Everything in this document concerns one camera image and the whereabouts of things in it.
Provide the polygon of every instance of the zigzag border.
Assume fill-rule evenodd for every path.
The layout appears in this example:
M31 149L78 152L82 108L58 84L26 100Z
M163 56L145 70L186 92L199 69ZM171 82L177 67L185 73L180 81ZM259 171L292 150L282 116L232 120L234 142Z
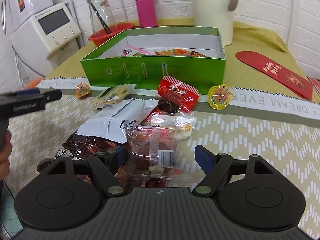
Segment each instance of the zigzag border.
M241 87L234 87L235 89L241 89L241 90L250 90L250 91L256 91L256 92L261 92L261 93L265 93L265 94L269 94L269 95L277 95L277 96L284 96L284 97L287 97L287 98L292 98L292 99L296 99L296 100L300 100L300 101L304 101L304 102L308 102L308 103L312 103L312 104L315 104L317 106L320 106L320 103L315 103L315 102L311 102L311 101L308 101L306 99L301 99L301 98L294 98L294 97L291 97L291 96L287 96L287 95L284 95L284 94L280 94L280 93L271 93L271 92L266 92L266 91L261 91L261 90L257 90L257 89L251 89L251 88L241 88Z
M60 76L59 78L62 78L62 79L77 79L77 78L87 78L87 77L83 76L83 77L64 78L64 77ZM59 78L44 78L43 80L57 80Z

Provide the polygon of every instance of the red envelope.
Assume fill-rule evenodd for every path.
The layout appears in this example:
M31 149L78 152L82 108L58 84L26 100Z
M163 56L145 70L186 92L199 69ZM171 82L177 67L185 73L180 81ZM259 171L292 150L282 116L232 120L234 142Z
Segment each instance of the red envelope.
M312 83L279 63L254 51L238 52L236 58L277 80L298 96L311 101Z
M320 80L316 78L307 77L308 80L313 84L313 87L315 88L318 96L320 96Z

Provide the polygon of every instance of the white thermos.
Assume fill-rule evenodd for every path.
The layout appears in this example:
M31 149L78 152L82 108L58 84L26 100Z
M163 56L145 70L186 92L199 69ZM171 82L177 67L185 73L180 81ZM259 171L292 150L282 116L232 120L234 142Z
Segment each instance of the white thermos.
M233 11L239 0L194 0L194 25L217 27L223 45L232 43Z

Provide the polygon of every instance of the black straw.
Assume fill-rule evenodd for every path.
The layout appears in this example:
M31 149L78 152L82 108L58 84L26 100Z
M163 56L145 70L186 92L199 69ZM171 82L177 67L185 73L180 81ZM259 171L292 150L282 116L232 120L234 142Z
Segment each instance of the black straw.
M112 31L109 29L108 25L104 22L102 16L98 13L97 9L95 8L95 6L92 4L92 2L90 0L88 0L92 9L94 10L94 12L96 13L96 15L98 16L99 21L101 22L104 30L106 31L106 34L110 34L112 33Z

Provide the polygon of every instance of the clear plastic bag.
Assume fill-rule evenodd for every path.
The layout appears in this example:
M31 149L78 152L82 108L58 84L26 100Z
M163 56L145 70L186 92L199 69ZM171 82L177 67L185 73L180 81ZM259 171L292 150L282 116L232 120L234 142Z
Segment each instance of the clear plastic bag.
M190 137L196 126L196 118L183 112L153 113L150 116L151 126L154 128L175 128L171 134L176 140Z
M137 126L128 130L131 153L119 173L119 180L138 183L153 179L190 181L190 174L179 166L182 157L179 140L172 135L175 129Z

